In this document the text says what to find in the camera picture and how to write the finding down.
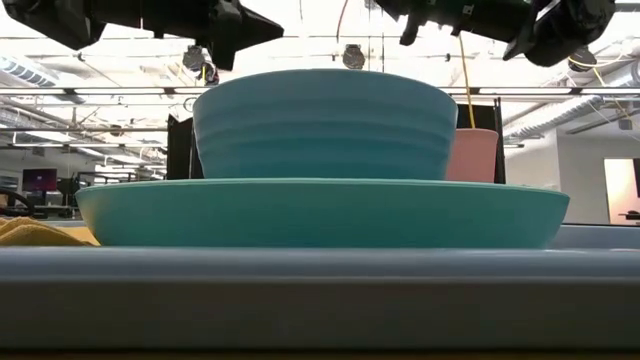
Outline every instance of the blue bowl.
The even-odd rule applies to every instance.
[[[542,248],[569,204],[525,187],[364,179],[153,181],[76,197],[107,246]]]
[[[442,180],[456,103],[425,83],[353,70],[248,76],[194,105],[206,178]]]

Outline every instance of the turquoise plate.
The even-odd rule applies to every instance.
[[[175,180],[77,193],[103,245],[541,248],[567,195],[412,180]]]

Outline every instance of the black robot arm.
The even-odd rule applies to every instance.
[[[96,43],[107,23],[194,39],[221,69],[236,51],[282,37],[283,28],[239,0],[2,0],[9,16],[74,50]]]
[[[375,0],[394,19],[407,15],[400,39],[411,45],[427,21],[509,44],[504,60],[524,54],[552,66],[598,39],[615,13],[614,0]]]
[[[278,24],[239,0],[2,0],[15,20],[79,50],[97,42],[107,23],[173,34],[207,48],[220,69],[236,51],[282,37]],[[389,15],[407,15],[400,40],[411,45],[427,21],[509,44],[504,59],[524,54],[552,66],[597,38],[615,13],[614,0],[375,0]]]

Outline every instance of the pink cup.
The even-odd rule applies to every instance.
[[[498,133],[485,129],[457,129],[447,167],[448,181],[492,183]]]

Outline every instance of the yellow cloth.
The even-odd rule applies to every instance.
[[[29,219],[0,219],[0,246],[99,246],[86,227],[57,228]]]

